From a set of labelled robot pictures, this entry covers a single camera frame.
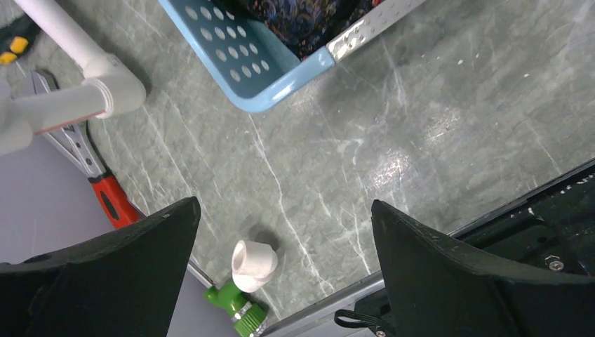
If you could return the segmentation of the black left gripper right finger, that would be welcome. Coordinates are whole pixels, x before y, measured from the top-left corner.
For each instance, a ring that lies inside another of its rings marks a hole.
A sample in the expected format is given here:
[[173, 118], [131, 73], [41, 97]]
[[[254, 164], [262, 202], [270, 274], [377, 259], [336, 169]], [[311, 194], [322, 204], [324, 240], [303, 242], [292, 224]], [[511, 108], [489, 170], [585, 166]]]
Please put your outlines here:
[[594, 278], [517, 263], [388, 203], [373, 236], [397, 336], [593, 336]]

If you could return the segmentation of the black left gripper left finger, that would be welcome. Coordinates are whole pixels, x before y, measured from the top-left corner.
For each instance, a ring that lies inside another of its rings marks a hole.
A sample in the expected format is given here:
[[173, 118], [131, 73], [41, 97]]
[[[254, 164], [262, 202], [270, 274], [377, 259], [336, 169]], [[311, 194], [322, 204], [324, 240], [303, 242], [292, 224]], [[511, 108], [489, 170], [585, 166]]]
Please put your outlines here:
[[199, 227], [188, 197], [65, 249], [1, 264], [2, 336], [165, 336]]

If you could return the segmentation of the pile of patterned ties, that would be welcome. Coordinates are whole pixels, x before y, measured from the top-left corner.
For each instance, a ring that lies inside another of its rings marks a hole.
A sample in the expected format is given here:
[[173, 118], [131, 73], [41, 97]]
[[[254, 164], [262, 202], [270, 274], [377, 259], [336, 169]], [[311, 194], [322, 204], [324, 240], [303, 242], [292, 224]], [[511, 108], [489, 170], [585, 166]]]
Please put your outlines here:
[[261, 22], [301, 60], [326, 45], [382, 0], [231, 0], [234, 15]]

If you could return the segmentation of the green tap with white fitting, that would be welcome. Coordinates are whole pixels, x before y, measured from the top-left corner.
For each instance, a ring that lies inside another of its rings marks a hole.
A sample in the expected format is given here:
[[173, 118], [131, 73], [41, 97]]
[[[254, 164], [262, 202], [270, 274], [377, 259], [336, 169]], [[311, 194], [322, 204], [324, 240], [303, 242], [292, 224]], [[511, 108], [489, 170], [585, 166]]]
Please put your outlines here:
[[269, 244], [240, 240], [231, 257], [232, 276], [222, 286], [211, 286], [204, 298], [224, 310], [241, 337], [261, 336], [267, 311], [248, 295], [261, 289], [273, 276], [278, 256]]

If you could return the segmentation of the blue perforated plastic basket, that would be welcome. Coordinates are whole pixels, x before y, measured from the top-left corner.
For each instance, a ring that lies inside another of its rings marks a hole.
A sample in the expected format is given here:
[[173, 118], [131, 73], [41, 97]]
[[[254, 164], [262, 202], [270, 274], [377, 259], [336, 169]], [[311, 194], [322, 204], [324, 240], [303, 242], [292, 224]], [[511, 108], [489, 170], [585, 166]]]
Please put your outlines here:
[[223, 1], [160, 4], [225, 95], [245, 112], [271, 109], [335, 64], [326, 47], [299, 60], [264, 24]]

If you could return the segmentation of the yellow black screwdriver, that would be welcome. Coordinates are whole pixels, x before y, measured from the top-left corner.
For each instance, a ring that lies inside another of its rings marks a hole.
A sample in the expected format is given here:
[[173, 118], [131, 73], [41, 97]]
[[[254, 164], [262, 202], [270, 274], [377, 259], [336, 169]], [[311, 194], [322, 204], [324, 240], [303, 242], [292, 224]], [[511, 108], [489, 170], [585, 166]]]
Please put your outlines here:
[[41, 28], [28, 15], [23, 14], [1, 28], [1, 65], [8, 65], [26, 55]]

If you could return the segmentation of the aluminium rail frame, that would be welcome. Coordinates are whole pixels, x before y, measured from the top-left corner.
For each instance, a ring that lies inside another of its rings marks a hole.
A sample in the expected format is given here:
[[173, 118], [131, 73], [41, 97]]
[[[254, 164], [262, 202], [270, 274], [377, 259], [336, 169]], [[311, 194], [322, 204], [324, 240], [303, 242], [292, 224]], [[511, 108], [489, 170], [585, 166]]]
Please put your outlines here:
[[380, 271], [364, 277], [319, 302], [267, 328], [269, 337], [290, 336], [372, 336], [367, 329], [347, 329], [333, 321], [339, 309], [353, 310], [355, 303], [385, 287]]

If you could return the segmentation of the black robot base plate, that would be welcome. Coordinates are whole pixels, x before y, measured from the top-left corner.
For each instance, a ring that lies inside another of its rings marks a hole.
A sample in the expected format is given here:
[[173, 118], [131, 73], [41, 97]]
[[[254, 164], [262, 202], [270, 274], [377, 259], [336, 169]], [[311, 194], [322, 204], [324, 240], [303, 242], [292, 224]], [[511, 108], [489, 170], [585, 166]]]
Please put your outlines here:
[[[592, 161], [448, 235], [493, 255], [554, 272], [594, 278]], [[386, 288], [335, 312], [343, 328], [397, 336]]]

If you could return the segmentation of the red handled adjustable wrench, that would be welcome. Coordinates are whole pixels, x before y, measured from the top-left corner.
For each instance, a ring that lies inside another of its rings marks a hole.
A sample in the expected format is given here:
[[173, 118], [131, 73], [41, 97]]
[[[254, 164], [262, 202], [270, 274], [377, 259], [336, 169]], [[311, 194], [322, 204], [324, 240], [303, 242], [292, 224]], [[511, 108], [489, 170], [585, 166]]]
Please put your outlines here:
[[141, 219], [141, 212], [129, 202], [115, 175], [98, 154], [87, 121], [59, 126], [44, 133], [44, 137], [86, 176], [114, 228]]

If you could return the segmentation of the white PVC pipe frame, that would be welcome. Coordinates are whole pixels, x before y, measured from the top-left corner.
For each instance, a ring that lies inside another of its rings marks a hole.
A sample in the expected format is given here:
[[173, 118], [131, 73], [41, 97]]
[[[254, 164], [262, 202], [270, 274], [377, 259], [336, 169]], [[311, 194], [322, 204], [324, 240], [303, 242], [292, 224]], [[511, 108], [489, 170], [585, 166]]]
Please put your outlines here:
[[106, 119], [140, 109], [141, 80], [108, 53], [56, 1], [17, 1], [45, 34], [27, 65], [59, 80], [49, 93], [15, 97], [1, 79], [1, 154], [28, 147], [34, 136], [87, 119]]

